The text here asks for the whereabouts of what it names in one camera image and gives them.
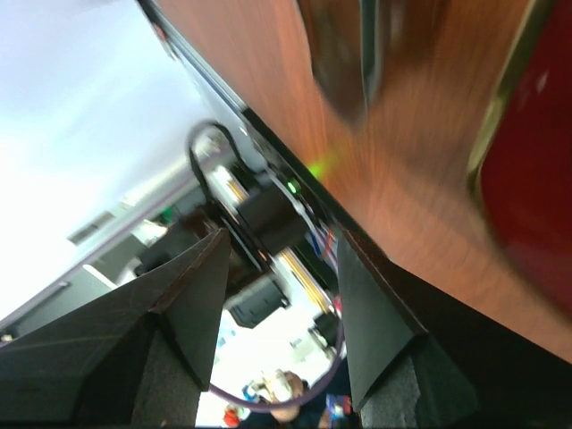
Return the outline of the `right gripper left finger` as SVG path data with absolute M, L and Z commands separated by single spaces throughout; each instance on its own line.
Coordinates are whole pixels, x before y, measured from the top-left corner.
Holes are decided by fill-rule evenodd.
M 1 349 L 5 425 L 191 425 L 210 383 L 230 237 L 210 233 L 155 270 Z

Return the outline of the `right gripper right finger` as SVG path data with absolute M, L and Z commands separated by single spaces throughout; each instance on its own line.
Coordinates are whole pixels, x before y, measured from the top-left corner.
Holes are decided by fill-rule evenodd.
M 416 320 L 399 312 L 348 239 L 337 248 L 352 399 L 365 427 L 461 427 L 475 387 Z

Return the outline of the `dark red tray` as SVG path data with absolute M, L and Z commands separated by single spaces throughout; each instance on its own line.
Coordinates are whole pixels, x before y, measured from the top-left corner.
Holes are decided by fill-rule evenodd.
M 509 263 L 571 313 L 571 3 L 528 6 L 468 161 L 468 188 Z

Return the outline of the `metal tongs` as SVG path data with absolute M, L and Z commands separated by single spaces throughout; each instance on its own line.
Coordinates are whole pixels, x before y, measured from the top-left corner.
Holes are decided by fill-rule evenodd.
M 367 115 L 382 86 L 391 38 L 388 1 L 297 1 L 312 76 L 350 127 Z

